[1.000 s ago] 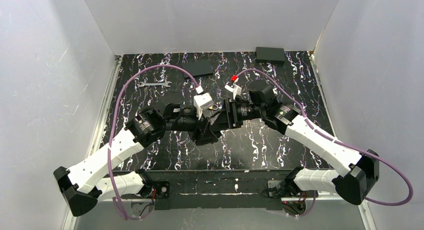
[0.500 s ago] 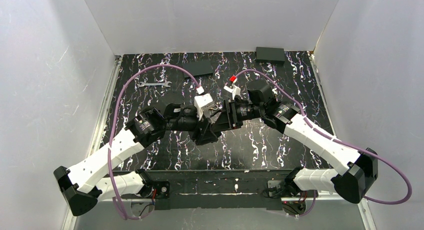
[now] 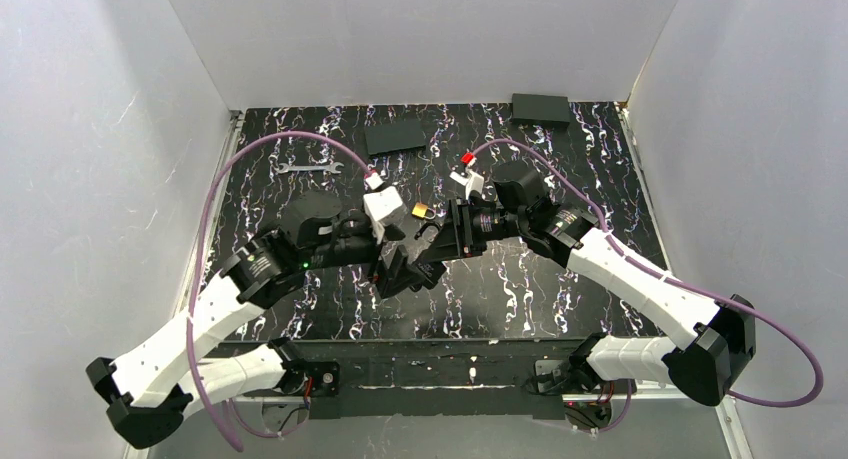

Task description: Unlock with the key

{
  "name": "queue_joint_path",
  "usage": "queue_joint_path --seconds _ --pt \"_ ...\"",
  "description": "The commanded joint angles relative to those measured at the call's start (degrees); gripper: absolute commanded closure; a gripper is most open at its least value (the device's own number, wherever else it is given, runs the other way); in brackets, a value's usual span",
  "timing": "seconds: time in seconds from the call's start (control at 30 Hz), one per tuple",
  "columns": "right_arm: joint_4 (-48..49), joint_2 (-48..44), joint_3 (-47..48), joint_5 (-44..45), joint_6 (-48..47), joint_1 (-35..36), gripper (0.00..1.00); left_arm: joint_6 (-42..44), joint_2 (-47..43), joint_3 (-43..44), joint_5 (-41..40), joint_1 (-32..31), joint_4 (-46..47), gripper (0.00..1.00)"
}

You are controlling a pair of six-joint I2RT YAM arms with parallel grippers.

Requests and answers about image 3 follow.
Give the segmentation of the black padlock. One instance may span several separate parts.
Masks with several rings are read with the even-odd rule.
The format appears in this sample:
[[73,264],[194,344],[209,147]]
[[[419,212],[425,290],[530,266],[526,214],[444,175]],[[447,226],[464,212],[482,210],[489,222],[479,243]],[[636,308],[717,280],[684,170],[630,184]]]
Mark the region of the black padlock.
[[413,262],[414,267],[422,277],[421,286],[415,286],[415,289],[434,289],[446,270],[445,266],[441,264],[441,261],[444,251],[448,247],[447,240],[449,237],[442,233],[442,225],[440,223],[434,220],[427,220],[416,231],[413,239],[416,242],[423,241],[425,233],[430,229],[434,229],[436,234],[428,240],[428,246],[420,252]]

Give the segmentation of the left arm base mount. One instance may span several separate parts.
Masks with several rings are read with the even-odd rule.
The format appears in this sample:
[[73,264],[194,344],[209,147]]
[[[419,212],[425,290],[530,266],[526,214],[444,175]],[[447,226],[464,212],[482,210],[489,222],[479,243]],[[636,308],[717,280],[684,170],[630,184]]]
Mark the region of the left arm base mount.
[[316,398],[334,397],[338,393],[340,366],[337,362],[307,362],[287,373],[273,389],[284,401],[264,406],[263,425],[267,432],[287,436],[304,426],[310,418]]

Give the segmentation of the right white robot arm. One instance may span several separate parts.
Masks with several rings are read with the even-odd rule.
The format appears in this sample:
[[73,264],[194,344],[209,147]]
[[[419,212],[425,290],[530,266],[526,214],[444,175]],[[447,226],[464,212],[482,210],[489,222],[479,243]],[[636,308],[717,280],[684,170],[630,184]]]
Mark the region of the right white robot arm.
[[545,374],[550,391],[590,390],[603,382],[672,384],[693,401],[717,406],[755,354],[755,319],[672,285],[655,266],[640,270],[638,254],[604,232],[589,214],[552,200],[540,174],[522,162],[495,169],[496,199],[481,198],[481,176],[457,174],[467,197],[448,204],[430,245],[413,263],[426,285],[447,261],[477,257],[493,241],[519,237],[537,255],[611,292],[662,331],[653,338],[590,335],[559,372]]

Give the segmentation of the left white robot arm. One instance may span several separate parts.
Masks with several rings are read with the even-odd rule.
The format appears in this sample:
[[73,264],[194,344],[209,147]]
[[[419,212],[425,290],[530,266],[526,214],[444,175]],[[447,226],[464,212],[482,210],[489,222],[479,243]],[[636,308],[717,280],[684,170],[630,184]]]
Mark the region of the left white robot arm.
[[304,359],[287,339],[227,359],[210,359],[209,353],[240,326],[301,290],[308,271],[376,264],[385,240],[403,238],[399,223],[406,211],[392,186],[367,193],[361,207],[349,213],[323,191],[293,201],[150,338],[118,358],[98,358],[87,366],[115,431],[132,447],[146,449],[200,409],[246,393],[276,389],[304,402],[334,394],[337,364]]

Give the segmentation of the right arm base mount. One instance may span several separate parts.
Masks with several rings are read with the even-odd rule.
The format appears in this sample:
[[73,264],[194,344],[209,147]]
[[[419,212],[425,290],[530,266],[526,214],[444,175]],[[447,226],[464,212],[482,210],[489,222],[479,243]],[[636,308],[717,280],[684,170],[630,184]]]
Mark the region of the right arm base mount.
[[523,389],[533,396],[561,399],[570,427],[597,437],[622,422],[637,384],[632,379],[599,379],[587,364],[573,366],[568,360],[545,357],[534,363]]

